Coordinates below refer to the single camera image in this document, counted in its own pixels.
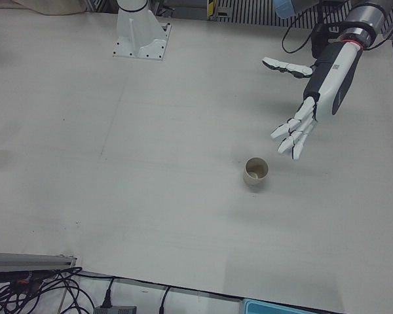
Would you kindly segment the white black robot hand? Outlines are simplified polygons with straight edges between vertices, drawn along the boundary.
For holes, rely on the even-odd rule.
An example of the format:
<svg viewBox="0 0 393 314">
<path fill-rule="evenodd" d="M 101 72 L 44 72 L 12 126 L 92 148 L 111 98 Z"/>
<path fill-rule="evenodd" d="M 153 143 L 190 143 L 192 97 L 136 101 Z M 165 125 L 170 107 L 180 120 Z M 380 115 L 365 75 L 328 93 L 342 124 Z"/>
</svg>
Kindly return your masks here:
<svg viewBox="0 0 393 314">
<path fill-rule="evenodd" d="M 271 70 L 309 80 L 295 114 L 271 133 L 272 139 L 282 140 L 277 148 L 279 154 L 300 159 L 305 141 L 316 125 L 336 115 L 352 84 L 362 52 L 363 47 L 356 41 L 337 41 L 325 47 L 312 66 L 262 59 L 263 65 Z"/>
</svg>

